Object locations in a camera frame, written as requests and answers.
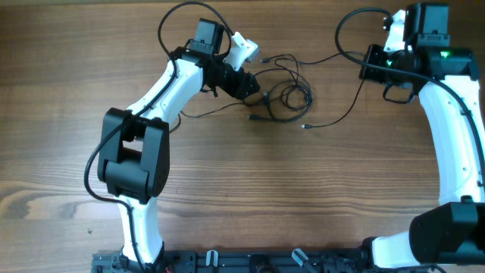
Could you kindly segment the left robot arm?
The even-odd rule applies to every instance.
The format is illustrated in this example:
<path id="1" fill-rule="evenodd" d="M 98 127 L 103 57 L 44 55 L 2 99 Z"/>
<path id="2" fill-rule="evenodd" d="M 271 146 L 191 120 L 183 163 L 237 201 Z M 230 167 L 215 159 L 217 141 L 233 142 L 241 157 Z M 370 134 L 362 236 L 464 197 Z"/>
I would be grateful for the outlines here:
<path id="1" fill-rule="evenodd" d="M 164 256 L 158 230 L 157 197 L 170 169 L 170 127 L 186 103 L 204 86 L 244 100 L 259 91 L 253 74 L 243 70 L 259 51 L 240 33 L 220 54 L 226 27 L 200 19 L 196 36 L 169 53 L 167 68 L 155 85 L 125 110 L 104 116 L 98 178 L 118 204 L 124 229 L 119 263 L 124 271 L 157 272 Z"/>

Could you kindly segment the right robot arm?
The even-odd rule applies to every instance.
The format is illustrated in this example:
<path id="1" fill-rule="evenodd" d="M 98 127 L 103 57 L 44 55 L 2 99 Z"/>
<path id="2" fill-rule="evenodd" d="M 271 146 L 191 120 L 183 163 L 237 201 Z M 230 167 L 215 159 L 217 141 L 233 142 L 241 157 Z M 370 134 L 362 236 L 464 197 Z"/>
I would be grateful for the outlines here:
<path id="1" fill-rule="evenodd" d="M 407 231 L 370 241 L 374 267 L 484 262 L 484 126 L 470 49 L 450 46 L 449 7 L 416 3 L 387 14 L 384 45 L 370 45 L 360 78 L 404 87 L 423 107 L 440 176 L 439 205 Z"/>

